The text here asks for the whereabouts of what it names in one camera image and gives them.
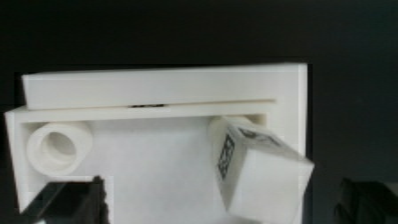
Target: white box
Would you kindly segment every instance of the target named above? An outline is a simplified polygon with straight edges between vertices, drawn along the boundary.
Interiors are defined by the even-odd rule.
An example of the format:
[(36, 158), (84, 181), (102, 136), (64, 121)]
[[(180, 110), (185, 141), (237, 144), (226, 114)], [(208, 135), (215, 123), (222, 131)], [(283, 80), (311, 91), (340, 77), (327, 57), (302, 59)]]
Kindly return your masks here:
[[(166, 103), (166, 107), (157, 108), (121, 106), (29, 110), (27, 107), (22, 107), (9, 111), (6, 117), (20, 211), (50, 181), (89, 181), (91, 176), (102, 175), (112, 223), (256, 223), (230, 216), (222, 209), (210, 160), (208, 122), (214, 116), (224, 115), (265, 117), (265, 127), (304, 155), (308, 67), (304, 64), (290, 64), (288, 67), (293, 68), (292, 72), (279, 73), (276, 71), (276, 74), (267, 76), (258, 90), (267, 89), (270, 93), (256, 100), (192, 102), (190, 104)], [(265, 66), (254, 66), (251, 69), (262, 70), (263, 68)], [(206, 74), (206, 69), (198, 68), (196, 70), (198, 73)], [(118, 71), (110, 73), (112, 79), (116, 79), (116, 73)], [(73, 77), (68, 75), (68, 77), (73, 80), (73, 78), (84, 77), (84, 74)], [(237, 76), (237, 80), (247, 80), (249, 77), (242, 74)], [(139, 89), (130, 89), (130, 92), (125, 90), (121, 97), (128, 98), (141, 93)], [(222, 95), (214, 95), (214, 97), (215, 101), (224, 99)], [(25, 152), (31, 134), (45, 123), (59, 121), (86, 121), (94, 134), (94, 148), (87, 159), (71, 175), (63, 177), (45, 176), (32, 169)]]

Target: hole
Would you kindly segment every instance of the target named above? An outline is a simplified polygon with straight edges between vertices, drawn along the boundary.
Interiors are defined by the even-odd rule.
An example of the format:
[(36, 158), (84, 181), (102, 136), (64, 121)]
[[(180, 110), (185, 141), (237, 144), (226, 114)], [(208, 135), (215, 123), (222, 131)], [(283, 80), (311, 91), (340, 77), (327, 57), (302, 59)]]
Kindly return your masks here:
[(41, 142), (41, 153), (36, 155), (48, 170), (64, 170), (77, 160), (77, 147), (68, 136), (52, 132)]
[(63, 155), (77, 154), (75, 144), (71, 139), (57, 132), (48, 135), (48, 141), (54, 146), (54, 149)]

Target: white plastic block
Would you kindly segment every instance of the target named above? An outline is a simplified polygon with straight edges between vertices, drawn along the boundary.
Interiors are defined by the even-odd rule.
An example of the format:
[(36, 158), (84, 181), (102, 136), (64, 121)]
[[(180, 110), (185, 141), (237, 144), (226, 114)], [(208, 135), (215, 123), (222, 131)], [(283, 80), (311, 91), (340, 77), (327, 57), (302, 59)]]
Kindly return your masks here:
[[(221, 83), (221, 80), (214, 79), (215, 70), (224, 71), (219, 77), (228, 77), (228, 81), (231, 78), (231, 85), (237, 87), (231, 88), (228, 82), (222, 83), (221, 89), (235, 89), (228, 94), (214, 89), (212, 83), (205, 85), (206, 88), (199, 84), (201, 89), (190, 86), (198, 81), (196, 76), (210, 79), (206, 74), (212, 75), (212, 81)], [(38, 78), (32, 82), (25, 80), (32, 87), (31, 89), (25, 85), (29, 102), (34, 97), (39, 104), (66, 106), (66, 109), (31, 110), (32, 108), (20, 107), (6, 114), (20, 211), (48, 182), (91, 181), (93, 176), (102, 175), (112, 224), (260, 224), (258, 221), (231, 215), (224, 209), (214, 178), (208, 123), (214, 116), (246, 115), (260, 121), (304, 155), (308, 67), (306, 64), (279, 64), (174, 71), (176, 69), (47, 73), (43, 77), (39, 74), (32, 75), (32, 78)], [(96, 78), (100, 85), (86, 85)], [(137, 82), (135, 88), (128, 82), (130, 78)], [(148, 87), (142, 84), (148, 80), (158, 81), (164, 87), (157, 82)], [(91, 96), (82, 98), (84, 100), (78, 98), (82, 92)], [(182, 93), (180, 100), (187, 96), (187, 101), (180, 101), (187, 103), (171, 103), (178, 102), (174, 97), (167, 98), (171, 93), (174, 96)], [(153, 99), (162, 100), (164, 107), (130, 107), (132, 104), (153, 104)], [(70, 103), (91, 103), (91, 100), (94, 103), (103, 102), (96, 104), (102, 108), (70, 108)], [(31, 136), (52, 122), (86, 122), (93, 133), (93, 151), (71, 174), (63, 176), (38, 172), (27, 156)], [(301, 212), (293, 224), (301, 224)]]
[(279, 76), (295, 75), (302, 67), (276, 64), (25, 75), (27, 107), (39, 110), (276, 99)]
[(210, 125), (214, 166), (228, 212), (272, 224), (292, 224), (313, 163), (274, 133), (238, 117)]

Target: small white box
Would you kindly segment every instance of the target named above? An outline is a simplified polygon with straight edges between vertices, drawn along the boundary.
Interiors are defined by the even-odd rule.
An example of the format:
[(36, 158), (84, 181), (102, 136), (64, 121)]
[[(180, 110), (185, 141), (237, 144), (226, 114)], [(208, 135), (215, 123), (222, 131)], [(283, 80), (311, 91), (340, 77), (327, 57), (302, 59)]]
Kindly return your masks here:
[(272, 224), (293, 223), (313, 163), (251, 121), (217, 118), (210, 126), (214, 166), (230, 213)]

